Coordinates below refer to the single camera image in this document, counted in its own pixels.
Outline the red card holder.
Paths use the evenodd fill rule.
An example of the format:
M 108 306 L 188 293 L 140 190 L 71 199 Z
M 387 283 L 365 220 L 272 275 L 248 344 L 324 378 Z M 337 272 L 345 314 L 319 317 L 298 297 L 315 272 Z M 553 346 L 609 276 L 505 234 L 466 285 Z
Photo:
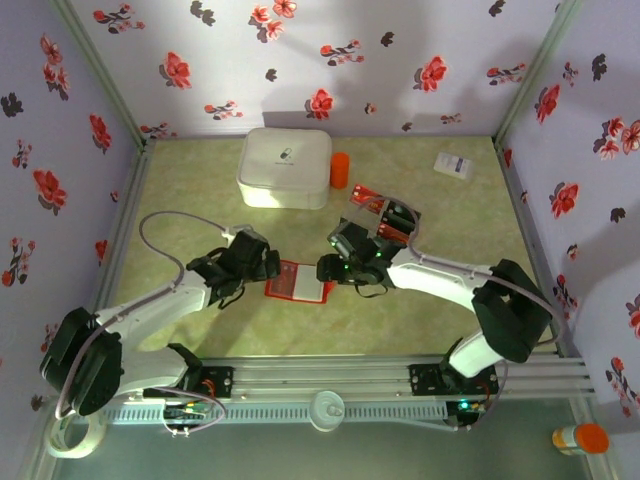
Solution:
M 316 278 L 314 265 L 281 260 L 280 274 L 266 282 L 264 295 L 285 301 L 325 304 L 334 287 L 334 282 Z

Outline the white medicine case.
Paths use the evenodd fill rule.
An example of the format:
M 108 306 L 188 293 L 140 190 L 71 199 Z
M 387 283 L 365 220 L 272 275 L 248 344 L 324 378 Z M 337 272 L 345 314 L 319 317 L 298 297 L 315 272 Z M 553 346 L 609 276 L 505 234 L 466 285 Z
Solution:
M 331 137 L 321 130 L 249 131 L 236 174 L 244 203 L 254 208 L 323 208 L 329 197 L 331 153 Z

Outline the orange cylinder container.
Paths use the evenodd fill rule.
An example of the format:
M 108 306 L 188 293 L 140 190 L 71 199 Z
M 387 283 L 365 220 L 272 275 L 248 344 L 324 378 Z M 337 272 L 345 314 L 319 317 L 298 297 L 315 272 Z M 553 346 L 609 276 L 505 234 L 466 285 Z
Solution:
M 331 157 L 330 186 L 344 189 L 349 182 L 350 156 L 345 152 L 336 152 Z

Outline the white round cap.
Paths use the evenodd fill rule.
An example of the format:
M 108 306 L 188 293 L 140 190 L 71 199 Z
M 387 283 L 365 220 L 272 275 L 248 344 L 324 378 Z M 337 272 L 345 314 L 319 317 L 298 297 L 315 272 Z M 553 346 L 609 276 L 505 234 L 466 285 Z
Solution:
M 345 404 L 337 393 L 321 391 L 313 397 L 309 406 L 309 420 L 316 430 L 332 432 L 342 424 L 344 417 Z

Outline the small white blue packet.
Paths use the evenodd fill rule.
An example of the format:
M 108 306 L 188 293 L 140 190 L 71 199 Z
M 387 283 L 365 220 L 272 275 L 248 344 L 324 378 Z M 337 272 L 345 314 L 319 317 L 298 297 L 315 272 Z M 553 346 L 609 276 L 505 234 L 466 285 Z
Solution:
M 458 155 L 439 152 L 433 168 L 438 173 L 460 180 L 469 180 L 472 176 L 473 162 Z

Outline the clear tape roll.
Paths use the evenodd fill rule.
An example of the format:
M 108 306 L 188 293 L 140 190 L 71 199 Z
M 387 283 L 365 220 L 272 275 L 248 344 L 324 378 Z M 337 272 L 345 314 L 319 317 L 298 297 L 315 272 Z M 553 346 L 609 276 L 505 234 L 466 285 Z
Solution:
M 86 422 L 85 435 L 75 444 L 69 444 L 67 432 L 77 419 Z M 107 431 L 106 417 L 96 412 L 86 417 L 71 415 L 64 419 L 56 419 L 49 431 L 47 452 L 54 458 L 81 459 L 92 454 L 100 445 Z

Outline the pill bottle with orange cap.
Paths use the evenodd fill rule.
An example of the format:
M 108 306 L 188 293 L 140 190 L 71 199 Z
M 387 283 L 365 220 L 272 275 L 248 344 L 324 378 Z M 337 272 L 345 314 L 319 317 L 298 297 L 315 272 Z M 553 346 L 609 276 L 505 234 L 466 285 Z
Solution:
M 594 423 L 558 428 L 553 431 L 551 440 L 560 453 L 569 456 L 604 454 L 610 448 L 608 434 Z

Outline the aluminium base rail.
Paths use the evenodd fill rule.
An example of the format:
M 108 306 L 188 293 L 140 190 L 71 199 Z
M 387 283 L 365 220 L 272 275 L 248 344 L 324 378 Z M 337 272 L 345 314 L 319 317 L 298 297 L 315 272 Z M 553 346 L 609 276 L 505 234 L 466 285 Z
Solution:
M 282 356 L 205 359 L 234 369 L 228 402 L 302 402 L 329 390 L 347 402 L 412 400 L 566 399 L 595 394 L 584 362 L 551 353 L 524 364 L 496 365 L 464 391 L 436 387 L 437 356 Z

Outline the aluminium frame side rail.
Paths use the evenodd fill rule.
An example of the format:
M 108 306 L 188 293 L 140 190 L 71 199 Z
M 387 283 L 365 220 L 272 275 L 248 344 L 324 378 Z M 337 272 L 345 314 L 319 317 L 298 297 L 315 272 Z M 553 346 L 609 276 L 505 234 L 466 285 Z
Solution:
M 147 141 L 132 159 L 120 193 L 116 216 L 110 230 L 106 254 L 99 269 L 89 306 L 98 311 L 115 299 L 129 241 L 137 229 L 136 218 L 156 141 Z
M 525 243 L 533 275 L 539 290 L 554 309 L 554 319 L 551 324 L 551 332 L 555 337 L 554 350 L 561 357 L 578 358 L 580 353 L 571 339 L 569 320 L 565 317 L 565 310 L 562 304 L 553 294 L 555 277 L 552 275 L 540 235 L 537 232 L 530 210 L 530 202 L 529 200 L 523 201 L 521 198 L 525 188 L 522 186 L 515 170 L 514 161 L 507 164 L 504 159 L 504 147 L 495 138 L 492 141 Z

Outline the aluminium frame post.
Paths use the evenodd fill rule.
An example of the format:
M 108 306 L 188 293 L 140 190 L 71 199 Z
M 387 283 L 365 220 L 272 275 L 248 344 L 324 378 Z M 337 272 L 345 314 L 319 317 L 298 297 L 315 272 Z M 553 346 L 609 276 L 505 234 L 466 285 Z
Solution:
M 558 7 L 555 11 L 554 19 L 533 60 L 527 67 L 527 73 L 513 101 L 501 120 L 496 133 L 492 136 L 492 143 L 496 150 L 502 147 L 502 142 L 505 140 L 509 130 L 518 121 L 521 110 L 528 102 L 528 98 L 532 94 L 534 87 L 545 75 L 556 50 L 561 45 L 564 36 L 585 1 L 586 0 L 558 0 Z
M 143 137 L 135 124 L 131 111 L 126 105 L 123 96 L 119 92 L 114 79 L 104 64 L 94 42 L 84 28 L 80 17 L 71 4 L 71 1 L 47 0 L 47 2 L 59 16 L 64 27 L 74 39 L 76 45 L 83 54 L 89 69 L 94 74 L 109 103 L 114 108 L 116 116 L 126 127 L 130 137 L 134 141 L 138 152 L 144 153 L 148 141 Z
M 598 412 L 591 398 L 572 397 L 569 405 L 576 424 L 599 422 Z M 587 480 L 622 480 L 613 447 L 613 441 L 610 440 L 605 453 L 578 455 Z

